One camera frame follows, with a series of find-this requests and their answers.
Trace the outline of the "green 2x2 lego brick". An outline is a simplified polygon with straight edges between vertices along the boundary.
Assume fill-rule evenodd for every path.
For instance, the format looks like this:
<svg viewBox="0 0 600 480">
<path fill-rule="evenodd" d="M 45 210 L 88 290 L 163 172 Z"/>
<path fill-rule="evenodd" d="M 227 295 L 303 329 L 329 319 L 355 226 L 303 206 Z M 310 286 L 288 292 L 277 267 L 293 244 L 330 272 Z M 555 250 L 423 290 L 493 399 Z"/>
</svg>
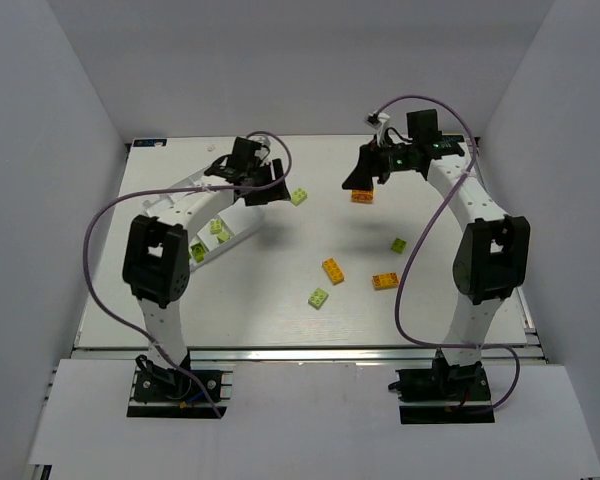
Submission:
<svg viewBox="0 0 600 480">
<path fill-rule="evenodd" d="M 403 254 L 407 247 L 407 241 L 401 238 L 396 238 L 391 245 L 391 250 L 397 254 Z"/>
</svg>

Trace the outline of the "light green small lego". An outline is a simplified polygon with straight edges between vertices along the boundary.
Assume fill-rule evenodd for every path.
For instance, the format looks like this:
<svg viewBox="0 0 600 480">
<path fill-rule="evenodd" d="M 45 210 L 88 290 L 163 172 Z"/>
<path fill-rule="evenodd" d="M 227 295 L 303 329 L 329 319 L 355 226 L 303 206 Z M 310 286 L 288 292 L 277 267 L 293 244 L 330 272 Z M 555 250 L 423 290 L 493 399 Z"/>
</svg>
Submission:
<svg viewBox="0 0 600 480">
<path fill-rule="evenodd" d="M 216 239 L 219 244 L 222 244 L 230 239 L 230 235 L 225 231 L 221 231 L 216 235 Z"/>
</svg>

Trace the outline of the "orange 2x4 lego plate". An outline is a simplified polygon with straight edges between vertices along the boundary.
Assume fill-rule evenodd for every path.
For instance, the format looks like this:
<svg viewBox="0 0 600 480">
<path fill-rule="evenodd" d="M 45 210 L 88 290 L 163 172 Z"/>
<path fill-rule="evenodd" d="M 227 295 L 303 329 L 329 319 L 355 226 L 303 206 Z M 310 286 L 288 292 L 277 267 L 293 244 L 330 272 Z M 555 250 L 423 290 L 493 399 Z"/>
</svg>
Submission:
<svg viewBox="0 0 600 480">
<path fill-rule="evenodd" d="M 375 290 L 397 288 L 399 283 L 399 277 L 395 272 L 386 272 L 372 276 L 372 285 Z"/>
</svg>

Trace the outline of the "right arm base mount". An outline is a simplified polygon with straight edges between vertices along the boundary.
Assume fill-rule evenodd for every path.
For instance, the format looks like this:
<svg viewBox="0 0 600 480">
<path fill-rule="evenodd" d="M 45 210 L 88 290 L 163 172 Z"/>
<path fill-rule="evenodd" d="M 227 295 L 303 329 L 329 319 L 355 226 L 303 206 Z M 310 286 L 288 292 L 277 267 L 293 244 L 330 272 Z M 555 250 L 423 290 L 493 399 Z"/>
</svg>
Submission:
<svg viewBox="0 0 600 480">
<path fill-rule="evenodd" d="M 398 396 L 402 425 L 493 424 L 491 390 L 483 367 L 473 379 L 439 383 L 432 368 L 397 370 L 388 391 Z"/>
</svg>

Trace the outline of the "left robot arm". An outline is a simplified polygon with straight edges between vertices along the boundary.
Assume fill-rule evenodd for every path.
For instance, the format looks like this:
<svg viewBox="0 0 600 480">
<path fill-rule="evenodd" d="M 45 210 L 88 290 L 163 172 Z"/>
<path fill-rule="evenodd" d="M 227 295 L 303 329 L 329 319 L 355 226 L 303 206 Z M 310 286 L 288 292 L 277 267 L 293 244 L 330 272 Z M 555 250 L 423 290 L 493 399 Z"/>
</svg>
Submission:
<svg viewBox="0 0 600 480">
<path fill-rule="evenodd" d="M 161 196 L 170 204 L 155 215 L 141 214 L 131 222 L 122 278 L 136 298 L 150 336 L 148 359 L 170 369 L 189 367 L 179 302 L 190 280 L 195 259 L 191 247 L 202 243 L 200 232 L 213 220 L 229 228 L 232 239 L 248 236 L 253 225 L 235 228 L 226 212 L 235 210 L 251 223 L 252 211 L 291 195 L 279 158 L 271 159 L 269 138 L 251 134 L 235 139 L 229 154 Z"/>
</svg>

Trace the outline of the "green sloped lego brick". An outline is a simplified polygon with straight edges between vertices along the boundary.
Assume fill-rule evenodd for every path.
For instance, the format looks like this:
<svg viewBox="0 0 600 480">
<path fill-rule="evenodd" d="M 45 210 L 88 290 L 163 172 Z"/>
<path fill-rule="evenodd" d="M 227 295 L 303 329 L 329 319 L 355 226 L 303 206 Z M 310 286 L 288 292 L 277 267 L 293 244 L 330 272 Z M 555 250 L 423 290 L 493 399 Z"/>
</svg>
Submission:
<svg viewBox="0 0 600 480">
<path fill-rule="evenodd" d="M 195 263 L 200 263 L 205 259 L 206 252 L 207 250 L 202 243 L 194 243 L 189 249 L 189 259 Z"/>
</svg>

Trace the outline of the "pale green 2x2 lego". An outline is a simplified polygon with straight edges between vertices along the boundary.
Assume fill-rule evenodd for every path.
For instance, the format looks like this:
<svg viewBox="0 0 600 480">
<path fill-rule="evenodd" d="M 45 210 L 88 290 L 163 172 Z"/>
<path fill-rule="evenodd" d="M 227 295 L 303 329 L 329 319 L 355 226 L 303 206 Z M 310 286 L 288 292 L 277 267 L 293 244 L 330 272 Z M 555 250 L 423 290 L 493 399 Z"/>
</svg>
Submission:
<svg viewBox="0 0 600 480">
<path fill-rule="evenodd" d="M 209 224 L 209 228 L 212 235 L 219 234 L 223 230 L 222 220 L 219 218 L 212 219 Z"/>
</svg>

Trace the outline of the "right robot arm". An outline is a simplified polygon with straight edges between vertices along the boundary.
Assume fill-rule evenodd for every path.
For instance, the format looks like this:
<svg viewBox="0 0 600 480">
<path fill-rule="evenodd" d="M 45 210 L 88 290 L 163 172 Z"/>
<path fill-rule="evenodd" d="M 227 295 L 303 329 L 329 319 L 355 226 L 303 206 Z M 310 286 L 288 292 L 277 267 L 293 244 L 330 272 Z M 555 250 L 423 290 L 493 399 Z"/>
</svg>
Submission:
<svg viewBox="0 0 600 480">
<path fill-rule="evenodd" d="M 415 171 L 442 196 L 462 239 L 452 265 L 458 299 L 439 349 L 449 366 L 472 366 L 481 359 L 479 349 L 495 314 L 524 282 L 530 224 L 495 203 L 469 167 L 468 141 L 444 135 L 435 110 L 409 113 L 403 142 L 391 139 L 387 114 L 372 113 L 366 122 L 374 137 L 360 147 L 342 187 L 369 191 L 393 173 Z"/>
</svg>

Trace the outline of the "pale green sloped lego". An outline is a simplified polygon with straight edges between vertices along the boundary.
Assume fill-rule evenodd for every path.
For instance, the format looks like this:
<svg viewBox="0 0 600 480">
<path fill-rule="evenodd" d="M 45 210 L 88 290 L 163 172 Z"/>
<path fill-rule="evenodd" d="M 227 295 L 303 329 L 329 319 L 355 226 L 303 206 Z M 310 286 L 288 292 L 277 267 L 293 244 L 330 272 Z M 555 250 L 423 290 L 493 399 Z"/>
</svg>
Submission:
<svg viewBox="0 0 600 480">
<path fill-rule="evenodd" d="M 321 288 L 316 288 L 308 298 L 308 304 L 316 310 L 320 310 L 326 300 L 329 298 L 329 293 Z"/>
</svg>

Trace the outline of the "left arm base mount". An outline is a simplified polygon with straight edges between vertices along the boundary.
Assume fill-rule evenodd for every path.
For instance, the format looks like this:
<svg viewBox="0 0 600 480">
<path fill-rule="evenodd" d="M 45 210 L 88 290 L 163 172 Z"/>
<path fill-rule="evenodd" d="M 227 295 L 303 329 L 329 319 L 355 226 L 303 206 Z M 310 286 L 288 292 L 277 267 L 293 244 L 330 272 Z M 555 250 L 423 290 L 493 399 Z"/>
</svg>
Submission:
<svg viewBox="0 0 600 480">
<path fill-rule="evenodd" d="M 127 405 L 128 418 L 219 420 L 229 405 L 233 386 L 231 370 L 194 370 L 207 389 L 219 415 L 202 389 L 189 377 L 171 385 L 137 368 Z"/>
</svg>

